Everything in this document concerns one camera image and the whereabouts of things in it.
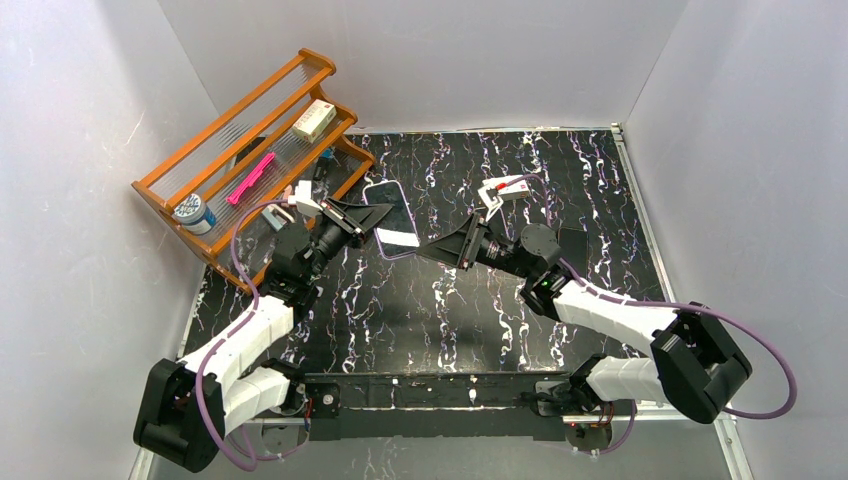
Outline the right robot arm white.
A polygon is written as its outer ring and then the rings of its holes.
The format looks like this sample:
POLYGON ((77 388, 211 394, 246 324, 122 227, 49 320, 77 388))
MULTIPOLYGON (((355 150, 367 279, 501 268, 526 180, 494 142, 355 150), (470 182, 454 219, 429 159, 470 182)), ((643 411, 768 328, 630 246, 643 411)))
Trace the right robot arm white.
POLYGON ((509 240, 474 214, 417 253, 458 269, 480 263, 522 278, 520 296, 535 314, 589 328, 641 352, 639 358, 587 360, 570 377, 565 395, 575 406, 653 401, 708 424, 753 373, 710 311, 698 305, 640 306, 589 284, 564 265, 557 235, 547 225, 532 223, 509 240))

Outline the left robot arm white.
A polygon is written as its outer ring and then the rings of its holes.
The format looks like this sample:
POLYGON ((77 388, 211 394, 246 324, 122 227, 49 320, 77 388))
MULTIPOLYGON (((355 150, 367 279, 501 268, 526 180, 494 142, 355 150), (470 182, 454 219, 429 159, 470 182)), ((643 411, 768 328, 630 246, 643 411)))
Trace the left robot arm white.
POLYGON ((347 247, 361 247, 392 210, 332 198, 290 203, 316 222, 312 228, 286 223, 277 231, 262 285, 248 285, 251 305, 202 347, 149 371, 133 441, 190 472, 202 471, 219 453, 247 472, 262 462, 252 444, 240 453, 226 439, 258 414, 283 406, 302 375, 280 360, 253 363, 306 316, 318 296, 315 281, 330 261, 347 247))

